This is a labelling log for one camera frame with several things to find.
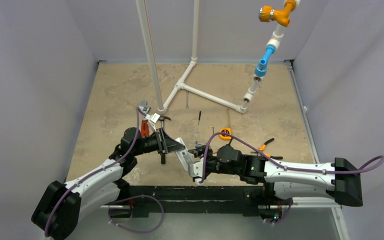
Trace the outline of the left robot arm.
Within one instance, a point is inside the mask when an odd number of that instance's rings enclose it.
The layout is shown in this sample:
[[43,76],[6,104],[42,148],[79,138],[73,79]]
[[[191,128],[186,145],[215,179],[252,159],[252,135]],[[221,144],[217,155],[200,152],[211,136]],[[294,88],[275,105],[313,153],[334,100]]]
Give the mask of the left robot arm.
[[168,136],[162,128],[148,137],[141,137],[136,127],[130,127],[100,166],[74,180],[50,183],[31,221],[44,231],[46,237],[64,240],[94,209],[106,204],[133,205],[130,185],[123,177],[137,165],[137,156],[151,152],[170,154],[185,149],[183,143]]

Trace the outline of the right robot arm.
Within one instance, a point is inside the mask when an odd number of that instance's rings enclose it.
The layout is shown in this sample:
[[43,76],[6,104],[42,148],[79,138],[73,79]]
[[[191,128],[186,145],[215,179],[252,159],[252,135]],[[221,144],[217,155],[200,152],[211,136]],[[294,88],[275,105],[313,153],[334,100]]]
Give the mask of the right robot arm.
[[261,155],[243,154],[230,145],[216,155],[205,147],[176,153],[184,170],[198,184],[211,173],[236,175],[247,184],[264,184],[260,196],[268,204],[295,197],[320,197],[348,207],[363,206],[361,175],[345,158],[333,163],[296,163],[274,160]]

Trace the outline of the white remote control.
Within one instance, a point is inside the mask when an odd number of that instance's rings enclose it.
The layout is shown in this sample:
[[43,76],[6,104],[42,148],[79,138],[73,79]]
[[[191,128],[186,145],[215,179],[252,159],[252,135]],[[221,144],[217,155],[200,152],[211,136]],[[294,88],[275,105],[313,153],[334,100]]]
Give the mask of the white remote control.
[[194,156],[190,152],[188,152],[188,148],[186,147],[186,144],[184,143],[184,141],[181,137],[176,138],[175,141],[180,143],[183,146],[183,149],[177,150],[174,153],[176,154],[177,158],[179,159],[183,169],[186,172],[189,172],[190,166],[195,163],[193,160]]

